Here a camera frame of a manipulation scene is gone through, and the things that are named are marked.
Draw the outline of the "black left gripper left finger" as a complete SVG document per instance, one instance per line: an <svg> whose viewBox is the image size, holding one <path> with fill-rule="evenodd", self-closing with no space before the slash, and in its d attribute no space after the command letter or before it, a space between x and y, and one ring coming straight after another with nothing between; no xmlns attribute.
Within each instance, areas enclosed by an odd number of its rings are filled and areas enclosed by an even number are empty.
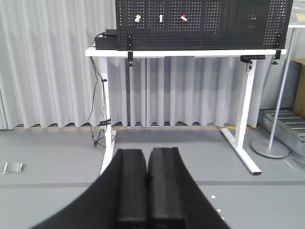
<svg viewBox="0 0 305 229"><path fill-rule="evenodd" d="M105 171L78 198L36 229L144 229L146 162L139 149L118 149Z"/></svg>

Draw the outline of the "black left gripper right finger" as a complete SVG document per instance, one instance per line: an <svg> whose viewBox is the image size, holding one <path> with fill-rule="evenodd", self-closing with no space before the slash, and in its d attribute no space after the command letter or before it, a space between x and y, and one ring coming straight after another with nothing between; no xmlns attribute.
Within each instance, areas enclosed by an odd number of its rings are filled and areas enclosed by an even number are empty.
<svg viewBox="0 0 305 229"><path fill-rule="evenodd" d="M178 148L154 148L148 169L150 229L227 229L186 168Z"/></svg>

